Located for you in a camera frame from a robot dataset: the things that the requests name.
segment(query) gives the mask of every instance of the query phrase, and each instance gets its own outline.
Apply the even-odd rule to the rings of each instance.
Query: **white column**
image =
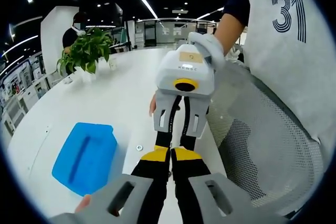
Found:
[[[127,21],[127,24],[128,24],[128,34],[130,36],[130,42],[132,44],[132,47],[134,47],[135,45],[135,21],[134,20]]]
[[[73,17],[79,7],[56,6],[41,22],[41,48],[46,73],[56,70],[62,56],[63,35],[72,26]]]

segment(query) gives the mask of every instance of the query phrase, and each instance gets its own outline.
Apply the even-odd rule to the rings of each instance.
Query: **white pot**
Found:
[[[75,74],[78,75],[79,79],[82,79],[84,83],[91,83],[97,78],[96,74],[86,72],[81,67],[75,67],[75,69],[76,69]]]

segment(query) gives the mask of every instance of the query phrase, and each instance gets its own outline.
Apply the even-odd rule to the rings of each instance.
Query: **white countertop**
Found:
[[[72,75],[73,83],[58,83],[23,118],[8,147],[8,157],[24,191],[47,217],[73,212],[81,201],[51,175],[77,122],[113,126],[119,147],[112,164],[114,173],[131,173],[141,156],[153,150],[156,132],[148,110],[156,90],[156,70],[167,52],[147,49],[113,55],[115,71],[105,72],[92,83],[82,83]],[[183,105],[181,102],[182,109],[175,116],[173,146],[178,146],[183,128]],[[143,146],[141,152],[137,145]],[[225,172],[208,125],[195,150],[212,172]],[[182,223],[172,178],[167,188],[159,223]]]

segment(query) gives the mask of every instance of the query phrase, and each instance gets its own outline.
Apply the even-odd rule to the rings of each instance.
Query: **blue plastic container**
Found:
[[[52,175],[84,196],[105,186],[117,148],[111,125],[77,123],[63,145]]]

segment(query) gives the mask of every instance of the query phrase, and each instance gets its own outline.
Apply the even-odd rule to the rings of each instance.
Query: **mesh chair back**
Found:
[[[286,215],[323,173],[320,146],[248,70],[228,62],[207,115],[227,176],[255,207]]]

